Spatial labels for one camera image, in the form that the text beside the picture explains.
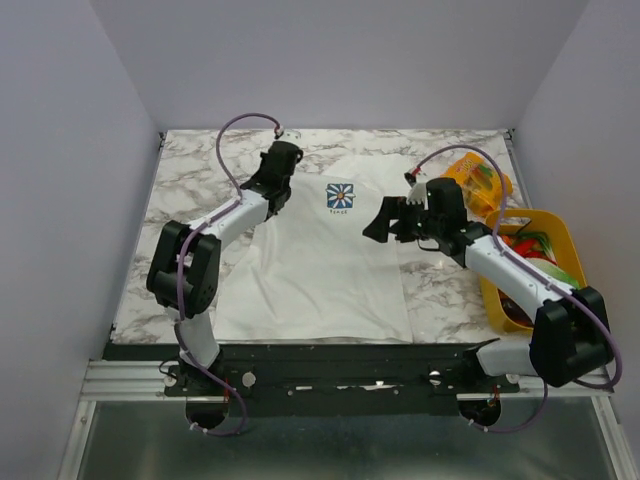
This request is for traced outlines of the aluminium rail frame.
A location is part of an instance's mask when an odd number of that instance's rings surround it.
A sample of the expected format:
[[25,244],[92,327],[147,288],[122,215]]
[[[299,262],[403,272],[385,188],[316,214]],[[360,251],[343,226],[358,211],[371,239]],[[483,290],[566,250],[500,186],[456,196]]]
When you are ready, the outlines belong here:
[[610,400],[555,391],[513,434],[457,417],[262,419],[247,435],[191,432],[153,362],[95,361],[86,371],[63,479],[635,479]]

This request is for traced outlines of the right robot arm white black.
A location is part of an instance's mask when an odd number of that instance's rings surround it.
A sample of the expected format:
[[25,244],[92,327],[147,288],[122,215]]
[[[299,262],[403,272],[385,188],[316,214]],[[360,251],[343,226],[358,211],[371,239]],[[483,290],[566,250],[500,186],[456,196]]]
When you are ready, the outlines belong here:
[[487,225],[469,220],[462,190],[451,178],[416,183],[405,197],[384,197],[363,234],[378,243],[435,241],[439,252],[489,280],[532,321],[529,341],[494,340],[466,352],[460,379],[471,391],[483,391],[506,374],[537,376],[561,387],[615,358],[599,292],[552,277]]

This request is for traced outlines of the toy red chili pepper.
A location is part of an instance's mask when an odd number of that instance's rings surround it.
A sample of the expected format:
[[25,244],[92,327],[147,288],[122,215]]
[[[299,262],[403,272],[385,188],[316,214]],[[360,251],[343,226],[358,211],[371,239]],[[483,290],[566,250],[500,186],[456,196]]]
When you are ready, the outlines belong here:
[[540,243],[535,238],[526,238],[513,246],[513,250],[523,258],[539,258]]

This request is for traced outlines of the white t-shirt with flower print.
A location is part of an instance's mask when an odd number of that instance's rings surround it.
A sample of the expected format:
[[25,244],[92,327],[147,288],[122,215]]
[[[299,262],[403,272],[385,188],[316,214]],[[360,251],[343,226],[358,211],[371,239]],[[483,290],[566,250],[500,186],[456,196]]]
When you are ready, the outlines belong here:
[[397,154],[297,172],[279,214],[258,225],[223,280],[213,313],[220,341],[409,342],[395,245],[363,236],[386,196],[404,196],[413,167]]

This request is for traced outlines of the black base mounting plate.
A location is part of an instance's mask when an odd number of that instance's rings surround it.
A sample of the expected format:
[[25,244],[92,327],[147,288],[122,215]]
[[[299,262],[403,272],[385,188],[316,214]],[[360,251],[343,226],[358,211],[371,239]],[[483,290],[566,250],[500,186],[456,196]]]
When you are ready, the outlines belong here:
[[259,417],[346,417],[497,412],[518,386],[471,364],[472,344],[226,344],[212,372],[240,394],[177,358],[174,345],[108,344],[108,361],[173,361],[164,389],[186,413],[208,421]]

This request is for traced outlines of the toy purple eggplant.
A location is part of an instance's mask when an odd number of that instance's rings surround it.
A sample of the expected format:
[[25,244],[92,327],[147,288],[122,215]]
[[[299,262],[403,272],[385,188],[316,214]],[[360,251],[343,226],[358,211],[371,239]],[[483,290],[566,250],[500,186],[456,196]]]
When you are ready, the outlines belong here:
[[518,306],[512,299],[502,298],[501,307],[506,317],[514,324],[519,325],[523,328],[533,327],[531,319],[527,316],[524,310],[520,306]]

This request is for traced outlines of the orange candy bag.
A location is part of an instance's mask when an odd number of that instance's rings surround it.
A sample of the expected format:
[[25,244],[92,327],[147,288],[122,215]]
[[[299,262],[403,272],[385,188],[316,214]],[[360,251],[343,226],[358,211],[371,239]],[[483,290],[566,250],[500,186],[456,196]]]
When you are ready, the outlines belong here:
[[478,217],[485,218],[500,209],[502,183],[497,171],[476,153],[466,153],[453,163],[442,177],[452,178],[461,187],[465,205]]

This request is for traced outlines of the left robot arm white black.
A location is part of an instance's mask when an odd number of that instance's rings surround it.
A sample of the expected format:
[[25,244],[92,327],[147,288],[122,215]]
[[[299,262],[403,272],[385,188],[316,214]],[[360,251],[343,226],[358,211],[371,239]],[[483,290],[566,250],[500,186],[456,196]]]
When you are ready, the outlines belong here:
[[146,288],[173,320],[180,358],[191,365],[187,382],[201,395],[214,393],[222,380],[213,364],[220,347],[208,313],[218,289],[221,254],[283,208],[302,158],[296,138],[282,134],[260,154],[258,170],[240,185],[238,198],[199,220],[170,221],[161,230]]

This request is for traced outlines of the toy green onion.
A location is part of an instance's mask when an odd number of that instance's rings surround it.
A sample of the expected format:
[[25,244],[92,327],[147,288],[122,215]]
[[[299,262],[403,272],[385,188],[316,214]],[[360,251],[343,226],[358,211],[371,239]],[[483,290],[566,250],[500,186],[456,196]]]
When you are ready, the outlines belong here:
[[552,243],[547,233],[541,231],[529,231],[522,227],[517,231],[516,236],[525,244],[528,245],[530,250],[538,250],[549,252],[552,250]]

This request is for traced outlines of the yellow plastic basket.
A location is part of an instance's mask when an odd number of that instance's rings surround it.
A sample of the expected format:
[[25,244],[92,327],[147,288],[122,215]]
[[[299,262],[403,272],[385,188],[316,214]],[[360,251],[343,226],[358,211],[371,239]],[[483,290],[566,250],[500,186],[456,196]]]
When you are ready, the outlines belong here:
[[[567,226],[563,220],[547,211],[534,209],[508,209],[500,222],[499,234],[513,238],[513,245],[521,241],[516,233],[522,227],[529,231],[541,231],[548,234],[552,250],[541,251],[539,258],[547,259],[555,263],[580,284],[580,288],[587,286],[587,281],[575,250],[574,243]],[[498,289],[491,281],[480,277],[481,292],[484,306],[488,315],[488,323],[497,334],[528,334],[532,328],[523,328],[511,322],[501,307],[501,299],[508,298],[504,292]]]

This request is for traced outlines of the toy napa cabbage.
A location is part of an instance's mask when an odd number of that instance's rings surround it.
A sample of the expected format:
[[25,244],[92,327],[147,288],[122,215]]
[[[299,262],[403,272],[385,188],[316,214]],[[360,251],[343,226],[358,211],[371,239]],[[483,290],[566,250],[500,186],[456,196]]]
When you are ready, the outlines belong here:
[[579,282],[574,277],[572,277],[567,272],[565,272],[563,269],[558,267],[555,263],[544,258],[534,258],[534,257],[527,258],[527,261],[531,265],[538,268],[543,273],[552,277],[553,279],[558,280],[560,282],[564,282],[570,285],[574,289],[580,288]]

